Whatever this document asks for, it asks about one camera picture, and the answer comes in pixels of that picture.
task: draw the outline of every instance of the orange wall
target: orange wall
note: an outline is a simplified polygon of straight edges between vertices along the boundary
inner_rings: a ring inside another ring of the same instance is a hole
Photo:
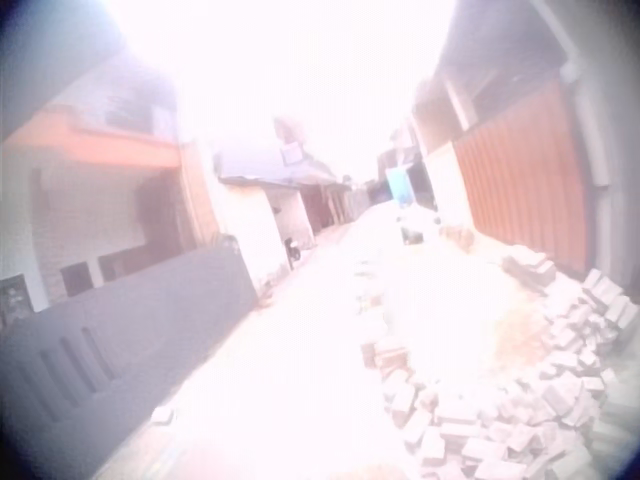
[[[86,163],[158,168],[180,166],[180,152],[175,145],[139,134],[79,128],[74,125],[76,121],[70,108],[45,108],[14,132],[4,146],[59,148],[73,160]]]

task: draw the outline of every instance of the overexposed sky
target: overexposed sky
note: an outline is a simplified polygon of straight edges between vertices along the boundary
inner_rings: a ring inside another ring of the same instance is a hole
[[[104,0],[132,49],[171,74],[185,121],[270,141],[305,127],[337,173],[366,180],[433,71],[455,0]]]

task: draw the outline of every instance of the narrow street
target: narrow street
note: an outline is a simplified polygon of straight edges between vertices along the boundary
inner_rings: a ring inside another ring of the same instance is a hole
[[[402,463],[354,328],[358,229],[320,236],[270,306],[252,312],[168,402],[172,424],[143,427],[98,478],[332,478]]]

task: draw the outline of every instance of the parked motorcycle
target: parked motorcycle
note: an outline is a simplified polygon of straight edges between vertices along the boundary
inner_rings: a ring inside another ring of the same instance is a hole
[[[287,238],[284,241],[284,248],[287,251],[287,257],[289,258],[289,265],[293,268],[293,262],[300,260],[300,249],[298,248],[298,242],[295,242],[292,238]]]

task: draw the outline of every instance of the gray fence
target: gray fence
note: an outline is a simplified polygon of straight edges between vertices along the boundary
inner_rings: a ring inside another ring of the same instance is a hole
[[[176,257],[14,323],[3,427],[44,478],[87,478],[254,306],[235,245]]]

